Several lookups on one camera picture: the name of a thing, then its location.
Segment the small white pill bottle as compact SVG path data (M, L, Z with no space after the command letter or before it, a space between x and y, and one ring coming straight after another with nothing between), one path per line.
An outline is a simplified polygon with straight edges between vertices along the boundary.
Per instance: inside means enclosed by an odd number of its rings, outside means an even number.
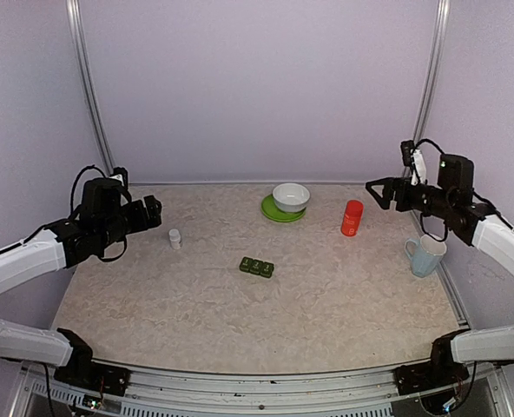
M178 229L172 228L168 231L169 244L172 249L179 250L182 245L181 233Z

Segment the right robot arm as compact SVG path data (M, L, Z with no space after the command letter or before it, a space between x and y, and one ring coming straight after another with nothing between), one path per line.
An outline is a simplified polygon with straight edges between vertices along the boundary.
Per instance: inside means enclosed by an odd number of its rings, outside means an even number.
M463 243L488 255L514 277L514 226L492 203L483 198L473 201L473 172L473 161L443 154L435 186L413 183L411 177L386 177L367 182L366 190L384 210L395 202L399 212L415 210L437 217ZM432 356L423 376L433 386L454 375L458 363L514 361L514 325L441 336L433 343Z

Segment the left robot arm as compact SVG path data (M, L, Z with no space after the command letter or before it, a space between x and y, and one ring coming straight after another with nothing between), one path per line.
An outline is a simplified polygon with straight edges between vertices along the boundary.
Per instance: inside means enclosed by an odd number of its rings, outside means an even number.
M84 184L82 201L69 217L42 225L31 236L0 249L0 295L39 276L73 268L106 249L126 244L129 235L161 225L162 205L152 195L134 200L118 176ZM43 330L0 319L0 358L65 367L85 387L101 369L92 350L66 329Z

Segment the red cylindrical container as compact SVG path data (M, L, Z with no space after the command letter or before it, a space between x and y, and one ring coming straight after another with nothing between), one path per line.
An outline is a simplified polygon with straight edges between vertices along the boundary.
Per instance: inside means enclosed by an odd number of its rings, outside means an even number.
M346 204L340 232L347 237L354 237L363 215L364 205L361 201L350 200Z

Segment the light blue mug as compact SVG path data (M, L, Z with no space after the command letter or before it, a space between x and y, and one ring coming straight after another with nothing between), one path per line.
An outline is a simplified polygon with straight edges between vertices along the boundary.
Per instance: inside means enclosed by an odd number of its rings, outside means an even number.
M436 240L436 236L422 235L418 239L406 240L404 251L410 261L412 273L419 278L425 278L437 268L447 247L444 242Z

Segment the white ceramic bowl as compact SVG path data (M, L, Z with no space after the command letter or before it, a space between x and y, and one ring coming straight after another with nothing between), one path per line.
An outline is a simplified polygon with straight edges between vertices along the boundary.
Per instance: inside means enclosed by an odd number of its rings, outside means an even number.
M306 208L311 193L301 184L285 182L273 189L272 196L273 202L279 210L286 213L298 213Z

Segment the green plate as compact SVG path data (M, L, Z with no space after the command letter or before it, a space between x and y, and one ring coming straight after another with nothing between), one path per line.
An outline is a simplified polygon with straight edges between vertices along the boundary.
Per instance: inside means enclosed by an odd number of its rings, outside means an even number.
M267 219L282 223L296 222L306 213L305 208L295 213L280 210L274 203L273 195L267 195L262 199L260 203L260 211Z

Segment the right aluminium frame post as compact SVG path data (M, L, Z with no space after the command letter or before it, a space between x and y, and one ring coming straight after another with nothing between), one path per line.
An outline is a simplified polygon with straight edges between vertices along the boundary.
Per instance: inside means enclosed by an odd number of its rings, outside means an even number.
M450 15L450 0L439 0L432 37L432 47L427 65L425 84L419 102L418 116L415 122L412 140L418 142L423 138L429 119L432 101L435 96L438 72L444 52L445 37Z

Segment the aluminium frame post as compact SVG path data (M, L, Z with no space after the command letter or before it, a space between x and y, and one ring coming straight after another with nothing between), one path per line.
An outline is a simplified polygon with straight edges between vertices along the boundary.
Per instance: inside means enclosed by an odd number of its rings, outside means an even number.
M82 26L81 5L78 0L67 0L66 11L69 20L72 42L76 51L76 60L79 67L82 91L85 96L89 118L93 126L96 147L102 159L102 166L107 174L110 174L114 167L106 132L102 123L100 108L96 98L96 89L91 75L89 65L89 54L86 39Z
M445 37L450 15L450 0L439 0L432 37L432 47L427 65L425 84L419 102L418 116L415 122L412 140L418 142L423 138L429 119L432 101L435 96L438 72L444 52Z

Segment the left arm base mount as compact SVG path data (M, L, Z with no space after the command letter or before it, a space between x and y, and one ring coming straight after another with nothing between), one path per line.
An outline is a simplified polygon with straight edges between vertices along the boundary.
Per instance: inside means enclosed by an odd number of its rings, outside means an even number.
M57 367L54 379L73 387L123 397L131 372L125 367L105 365L93 361L93 349L71 330L58 328L72 347L72 353L65 366Z

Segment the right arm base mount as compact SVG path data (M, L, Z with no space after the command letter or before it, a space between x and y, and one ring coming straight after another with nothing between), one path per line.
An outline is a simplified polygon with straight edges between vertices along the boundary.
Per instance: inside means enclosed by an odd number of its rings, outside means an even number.
M465 381L470 374L463 363L453 360L451 340L457 332L437 338L432 343L428 361L402 365L393 371L399 395L415 394Z

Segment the left aluminium frame post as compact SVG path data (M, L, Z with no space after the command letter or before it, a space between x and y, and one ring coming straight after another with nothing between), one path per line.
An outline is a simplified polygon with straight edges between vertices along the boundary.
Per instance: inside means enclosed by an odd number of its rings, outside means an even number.
M93 126L96 147L102 159L102 166L107 174L110 174L114 167L106 132L102 123L100 108L96 98L96 89L91 75L89 65L89 54L86 39L82 26L81 5L78 0L67 0L66 11L69 20L72 42L76 51L76 60L79 67L82 91L85 96L89 118Z

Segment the front aluminium rail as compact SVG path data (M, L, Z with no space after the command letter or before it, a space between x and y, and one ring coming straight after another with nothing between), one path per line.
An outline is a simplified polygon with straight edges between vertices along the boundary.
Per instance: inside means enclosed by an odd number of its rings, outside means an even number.
M47 381L22 366L8 416L514 416L501 369L473 381L401 394L394 368L318 374L211 374L128 365L123 395Z

